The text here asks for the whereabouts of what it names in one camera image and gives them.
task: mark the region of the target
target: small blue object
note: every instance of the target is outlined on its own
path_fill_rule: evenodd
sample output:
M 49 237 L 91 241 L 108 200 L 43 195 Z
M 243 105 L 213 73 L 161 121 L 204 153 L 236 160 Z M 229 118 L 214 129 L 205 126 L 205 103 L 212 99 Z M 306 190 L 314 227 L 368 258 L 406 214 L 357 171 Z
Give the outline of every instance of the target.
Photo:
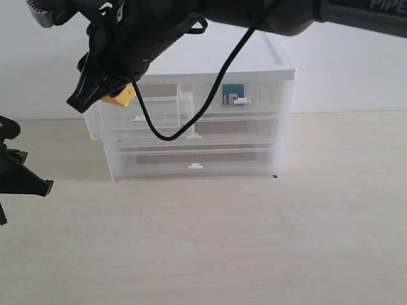
M 244 98 L 244 85 L 223 85 L 223 105 L 235 105 L 238 98 Z

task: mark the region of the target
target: beige tabletop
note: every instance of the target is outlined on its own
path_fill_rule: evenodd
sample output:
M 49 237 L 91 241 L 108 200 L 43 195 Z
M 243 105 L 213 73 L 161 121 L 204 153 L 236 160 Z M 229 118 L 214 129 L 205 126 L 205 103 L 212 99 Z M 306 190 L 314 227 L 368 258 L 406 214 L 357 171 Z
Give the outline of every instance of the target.
M 10 147 L 0 305 L 406 304 L 407 113 L 292 116 L 284 175 L 113 183 L 83 121 Z

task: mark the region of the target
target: yellow object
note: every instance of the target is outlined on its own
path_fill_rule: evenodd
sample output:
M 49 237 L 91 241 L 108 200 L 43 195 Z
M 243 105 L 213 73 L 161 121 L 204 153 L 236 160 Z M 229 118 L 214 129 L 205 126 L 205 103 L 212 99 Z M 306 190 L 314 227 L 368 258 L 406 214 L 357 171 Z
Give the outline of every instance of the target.
M 129 105 L 130 101 L 136 98 L 135 90 L 132 84 L 128 84 L 126 88 L 117 96 L 110 97 L 109 95 L 102 98 L 103 102 L 114 104 L 122 107 Z

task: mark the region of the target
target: cord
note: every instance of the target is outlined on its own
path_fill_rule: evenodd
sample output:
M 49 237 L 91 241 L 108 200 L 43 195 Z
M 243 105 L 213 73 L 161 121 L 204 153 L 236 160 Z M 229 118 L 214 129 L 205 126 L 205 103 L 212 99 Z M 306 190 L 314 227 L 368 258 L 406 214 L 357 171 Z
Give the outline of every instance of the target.
M 148 113 L 147 107 L 144 103 L 144 99 L 141 95 L 140 89 L 137 85 L 137 82 L 134 79 L 134 73 L 133 73 L 133 69 L 132 66 L 130 64 L 130 61 L 128 59 L 128 57 L 126 56 L 126 53 L 124 51 L 124 47 L 123 47 L 123 43 L 120 39 L 120 35 L 118 33 L 118 27 L 117 27 L 117 22 L 116 19 L 114 18 L 113 21 L 113 30 L 114 30 L 114 35 L 116 36 L 116 39 L 118 41 L 118 48 L 119 48 L 119 52 L 121 53 L 122 57 L 124 58 L 124 60 L 126 61 L 126 65 L 128 68 L 128 72 L 130 74 L 131 77 L 131 81 L 134 87 L 134 90 L 137 94 L 137 98 L 139 99 L 139 103 L 142 109 L 142 112 L 144 114 L 144 117 L 146 118 L 147 124 L 149 126 L 149 128 L 151 129 L 151 131 L 154 133 L 154 135 L 156 137 L 158 137 L 160 140 L 162 141 L 166 141 L 166 142 L 172 142 L 176 139 L 178 139 L 181 135 L 183 135 L 186 131 L 188 131 L 188 129 L 190 129 L 204 114 L 205 112 L 208 110 L 208 108 L 210 107 L 212 101 L 214 100 L 214 97 L 221 85 L 221 82 L 224 78 L 224 75 L 226 74 L 227 70 L 229 69 L 231 63 L 234 61 L 234 59 L 236 58 L 236 56 L 239 54 L 239 52 L 242 50 L 242 48 L 245 46 L 245 44 L 248 42 L 248 40 L 251 38 L 251 36 L 254 34 L 254 32 L 256 31 L 256 29 L 266 20 L 266 18 L 269 16 L 269 14 L 275 10 L 279 4 L 282 2 L 283 0 L 274 0 L 272 2 L 271 5 L 269 5 L 269 7 L 267 7 L 266 11 L 264 12 L 264 14 L 259 18 L 259 20 L 252 26 L 250 27 L 247 32 L 244 34 L 243 38 L 239 41 L 239 43 L 236 45 L 236 47 L 233 49 L 233 51 L 230 53 L 228 59 L 226 60 L 226 62 L 223 64 L 219 74 L 217 75 L 217 78 L 213 84 L 212 89 L 209 92 L 209 95 L 207 97 L 207 100 L 205 101 L 205 103 L 203 104 L 202 108 L 195 114 L 195 116 L 189 121 L 187 122 L 178 132 L 176 132 L 175 134 L 167 137 L 162 135 L 154 126 L 153 122 L 151 121 L 150 115 Z

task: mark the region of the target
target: white wall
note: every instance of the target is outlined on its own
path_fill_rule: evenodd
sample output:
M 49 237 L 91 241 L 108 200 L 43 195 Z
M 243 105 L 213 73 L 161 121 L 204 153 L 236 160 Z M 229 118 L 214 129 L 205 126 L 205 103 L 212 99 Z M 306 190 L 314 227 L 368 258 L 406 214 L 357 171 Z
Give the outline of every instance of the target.
M 1 115 L 81 117 L 66 99 L 78 81 L 77 61 L 87 50 L 86 25 L 78 16 L 44 30 L 25 1 L 2 1 Z M 293 112 L 407 109 L 407 39 L 329 24 L 279 39 L 298 67 Z

